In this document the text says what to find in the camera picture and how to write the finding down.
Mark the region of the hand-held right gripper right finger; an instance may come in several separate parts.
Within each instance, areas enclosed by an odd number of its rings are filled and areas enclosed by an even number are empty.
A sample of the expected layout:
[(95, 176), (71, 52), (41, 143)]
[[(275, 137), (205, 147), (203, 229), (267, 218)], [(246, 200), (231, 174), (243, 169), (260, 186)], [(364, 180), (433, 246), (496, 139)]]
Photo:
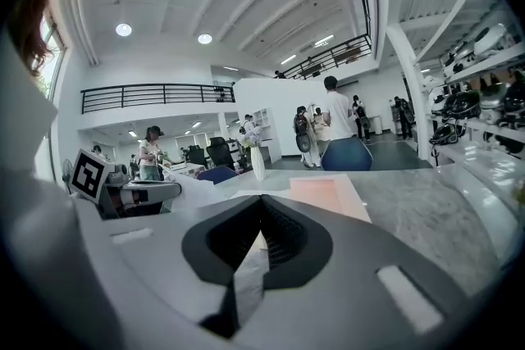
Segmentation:
[(443, 349), (469, 318), (440, 267), (366, 221), (262, 196), (271, 267), (241, 329), (251, 349)]

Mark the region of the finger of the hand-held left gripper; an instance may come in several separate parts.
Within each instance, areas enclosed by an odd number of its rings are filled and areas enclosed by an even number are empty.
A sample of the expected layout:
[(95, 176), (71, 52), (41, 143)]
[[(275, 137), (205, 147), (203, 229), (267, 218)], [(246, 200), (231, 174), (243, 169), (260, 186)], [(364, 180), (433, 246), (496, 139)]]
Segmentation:
[(147, 192), (149, 202), (172, 200), (182, 193), (180, 184), (170, 182), (149, 183), (144, 190)]

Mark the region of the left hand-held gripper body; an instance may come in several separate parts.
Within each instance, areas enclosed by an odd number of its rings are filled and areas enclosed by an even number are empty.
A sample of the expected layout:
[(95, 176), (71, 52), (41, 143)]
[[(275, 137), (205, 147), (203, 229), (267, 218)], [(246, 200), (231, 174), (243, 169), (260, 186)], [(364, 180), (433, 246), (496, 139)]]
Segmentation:
[(127, 169), (93, 152), (79, 150), (70, 185), (83, 199), (96, 206), (102, 219), (148, 215), (139, 190), (130, 183)]

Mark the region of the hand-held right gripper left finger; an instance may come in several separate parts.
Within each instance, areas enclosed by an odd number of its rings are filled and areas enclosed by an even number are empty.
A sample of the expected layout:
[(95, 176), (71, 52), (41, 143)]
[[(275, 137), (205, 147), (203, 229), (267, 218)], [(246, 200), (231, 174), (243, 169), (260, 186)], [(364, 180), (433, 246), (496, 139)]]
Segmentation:
[(102, 220), (86, 212), (86, 248), (112, 306), (121, 349), (260, 349), (259, 323), (237, 327), (235, 267), (208, 246), (241, 239), (232, 217), (247, 216), (259, 196), (188, 212)]

